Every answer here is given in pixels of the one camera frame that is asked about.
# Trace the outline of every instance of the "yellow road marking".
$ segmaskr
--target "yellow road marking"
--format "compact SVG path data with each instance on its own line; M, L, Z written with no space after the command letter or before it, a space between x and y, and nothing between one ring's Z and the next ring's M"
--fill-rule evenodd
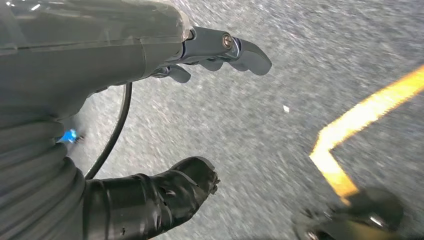
M330 151L423 90L424 65L361 101L319 132L309 157L343 202L358 188Z

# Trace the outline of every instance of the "asphalt road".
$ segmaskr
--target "asphalt road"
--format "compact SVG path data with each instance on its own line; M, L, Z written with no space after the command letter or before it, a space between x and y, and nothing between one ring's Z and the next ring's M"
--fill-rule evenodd
M156 174L204 156L222 180L188 223L158 240L291 240L300 209L338 201L308 155L318 132L424 63L422 0L174 0L196 25L259 45L268 75L188 67L179 84L134 84L126 126L99 178ZM122 90L88 99L88 130L72 153L83 171L116 121ZM424 94L333 150L360 186L405 202L403 234L424 233Z

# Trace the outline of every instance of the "black cable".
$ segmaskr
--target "black cable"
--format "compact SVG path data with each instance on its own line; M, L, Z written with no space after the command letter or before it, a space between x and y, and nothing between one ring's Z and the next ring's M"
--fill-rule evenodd
M132 92L133 83L127 83L124 86L124 94L122 96L122 104L120 106L118 121L116 122L115 127L113 128L113 132L110 135L109 140L107 141L97 160L93 163L93 165L90 167L87 174L85 175L86 180L93 179L96 176L97 172L99 172L100 168L106 162L106 159L108 158L109 154L111 154L112 149L114 149L114 146L117 143L117 140L124 127L125 121L127 120L128 112L130 111Z

